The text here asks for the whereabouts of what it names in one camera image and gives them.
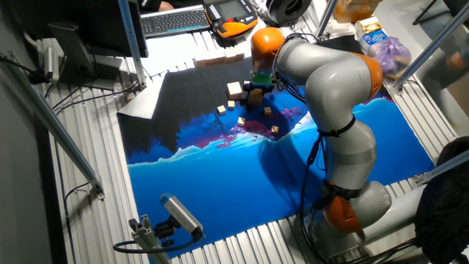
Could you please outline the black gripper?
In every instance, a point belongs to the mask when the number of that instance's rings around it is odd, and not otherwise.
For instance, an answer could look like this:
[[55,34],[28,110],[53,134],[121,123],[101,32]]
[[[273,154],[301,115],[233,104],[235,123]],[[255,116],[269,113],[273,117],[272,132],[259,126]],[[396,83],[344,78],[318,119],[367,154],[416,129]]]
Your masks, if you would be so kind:
[[249,92],[254,89],[260,89],[264,94],[270,93],[273,91],[274,86],[270,85],[260,85],[260,84],[253,84],[251,81],[244,81],[243,82],[243,92],[241,94],[240,105],[244,106],[248,102]]

